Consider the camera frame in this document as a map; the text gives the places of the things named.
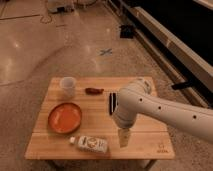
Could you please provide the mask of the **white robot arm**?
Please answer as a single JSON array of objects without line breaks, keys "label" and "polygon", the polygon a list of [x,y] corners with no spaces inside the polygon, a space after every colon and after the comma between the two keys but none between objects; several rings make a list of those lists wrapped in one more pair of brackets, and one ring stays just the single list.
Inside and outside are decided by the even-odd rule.
[{"label": "white robot arm", "polygon": [[144,114],[213,144],[213,110],[169,101],[151,95],[151,85],[135,79],[117,93],[113,119],[119,128],[131,128]]}]

